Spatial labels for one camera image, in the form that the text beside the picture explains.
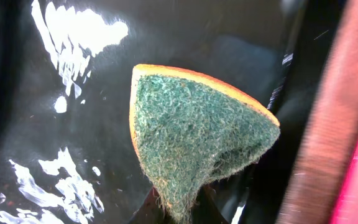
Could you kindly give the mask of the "green and yellow sponge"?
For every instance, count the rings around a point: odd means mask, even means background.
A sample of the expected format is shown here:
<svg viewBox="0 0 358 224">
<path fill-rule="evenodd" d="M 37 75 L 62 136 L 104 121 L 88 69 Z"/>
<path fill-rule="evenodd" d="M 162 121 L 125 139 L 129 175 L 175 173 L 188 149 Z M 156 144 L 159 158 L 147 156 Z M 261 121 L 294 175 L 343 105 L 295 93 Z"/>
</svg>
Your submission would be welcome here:
<svg viewBox="0 0 358 224">
<path fill-rule="evenodd" d="M 176 223 L 190 223 L 202 186 L 253 164 L 280 136 L 278 119 L 253 97 L 209 75 L 138 64 L 129 127 L 143 173 Z"/>
</svg>

